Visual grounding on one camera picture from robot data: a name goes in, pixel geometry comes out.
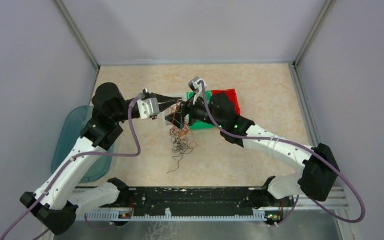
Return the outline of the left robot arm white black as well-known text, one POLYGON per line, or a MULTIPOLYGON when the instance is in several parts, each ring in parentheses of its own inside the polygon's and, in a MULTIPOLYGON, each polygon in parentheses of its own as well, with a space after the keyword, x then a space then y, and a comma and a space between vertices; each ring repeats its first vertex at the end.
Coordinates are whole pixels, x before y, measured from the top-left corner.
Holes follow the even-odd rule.
POLYGON ((74 189, 101 157, 111 156, 110 148, 123 133, 122 124, 134 119, 156 119, 179 101, 143 90, 126 100, 116 84, 100 85, 91 102, 91 119, 58 169, 36 191, 26 192, 20 201, 47 229, 58 236, 68 231, 76 219, 100 207, 130 203, 129 187, 117 178, 75 194, 74 189))

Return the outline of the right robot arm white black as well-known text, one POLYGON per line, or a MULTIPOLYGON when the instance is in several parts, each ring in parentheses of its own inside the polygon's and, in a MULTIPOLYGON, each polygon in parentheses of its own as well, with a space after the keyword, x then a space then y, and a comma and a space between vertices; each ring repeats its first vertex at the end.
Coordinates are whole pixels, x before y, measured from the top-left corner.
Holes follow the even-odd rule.
POLYGON ((201 96, 181 101, 178 109, 165 120, 183 129, 186 118, 189 126, 197 121, 211 125, 214 119, 214 125, 221 128, 220 135, 227 142, 262 152, 293 168, 294 174, 266 181, 261 199, 267 206, 275 206, 281 199, 297 195, 306 195, 319 202, 327 200, 340 170, 329 146, 323 143, 300 145, 272 134, 238 114, 235 104, 224 92, 213 95, 208 103, 206 109, 201 96))

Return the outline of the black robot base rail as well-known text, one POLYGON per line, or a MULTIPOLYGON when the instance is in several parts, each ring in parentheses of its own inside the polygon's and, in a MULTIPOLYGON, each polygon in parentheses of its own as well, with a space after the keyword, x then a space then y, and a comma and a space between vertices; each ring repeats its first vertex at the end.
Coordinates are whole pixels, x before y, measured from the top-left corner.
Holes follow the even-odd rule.
POLYGON ((262 187, 133 187, 105 208, 127 208, 135 217, 250 217, 260 208, 292 207, 293 197, 275 199, 262 187))

